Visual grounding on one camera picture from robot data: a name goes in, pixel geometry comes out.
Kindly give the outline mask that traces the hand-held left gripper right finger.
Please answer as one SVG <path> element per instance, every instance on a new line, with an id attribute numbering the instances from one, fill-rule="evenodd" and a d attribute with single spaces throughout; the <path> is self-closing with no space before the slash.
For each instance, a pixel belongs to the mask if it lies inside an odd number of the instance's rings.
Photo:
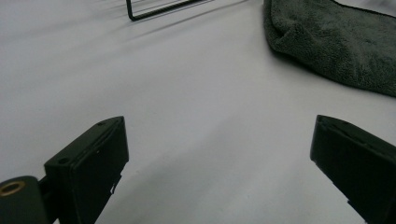
<path id="1" fill-rule="evenodd" d="M 319 115 L 310 159 L 367 224 L 396 224 L 396 146 L 347 121 Z"/>

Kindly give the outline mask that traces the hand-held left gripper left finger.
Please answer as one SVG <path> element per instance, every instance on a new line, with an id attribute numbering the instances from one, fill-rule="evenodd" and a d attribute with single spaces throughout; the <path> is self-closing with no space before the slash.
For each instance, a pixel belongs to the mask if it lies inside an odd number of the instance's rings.
<path id="1" fill-rule="evenodd" d="M 61 224 L 94 224 L 129 161 L 124 117 L 102 120 L 45 163 Z"/>

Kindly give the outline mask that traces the black wire drying rack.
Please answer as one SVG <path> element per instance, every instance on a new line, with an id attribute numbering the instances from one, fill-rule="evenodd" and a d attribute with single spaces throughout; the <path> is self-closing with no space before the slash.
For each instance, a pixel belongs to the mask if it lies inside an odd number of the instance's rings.
<path id="1" fill-rule="evenodd" d="M 145 19 L 153 18 L 156 16 L 164 15 L 165 13 L 173 12 L 179 9 L 184 9 L 187 7 L 191 6 L 196 6 L 198 4 L 208 2 L 210 0 L 181 0 L 181 1 L 176 1 L 175 3 L 168 3 L 164 7 L 158 7 L 155 9 L 152 9 L 150 11 L 141 13 L 141 14 L 135 14 L 133 10 L 133 3 L 132 0 L 125 0 L 126 1 L 126 7 L 127 7 L 127 15 L 128 18 L 131 21 L 142 21 Z"/>

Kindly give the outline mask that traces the grey fluffy towel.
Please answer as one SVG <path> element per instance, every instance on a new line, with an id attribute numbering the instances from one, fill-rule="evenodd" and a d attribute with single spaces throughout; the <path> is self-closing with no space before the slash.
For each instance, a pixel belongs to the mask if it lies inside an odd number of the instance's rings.
<path id="1" fill-rule="evenodd" d="M 335 0 L 263 0 L 270 48 L 335 82 L 396 98 L 396 17 Z"/>

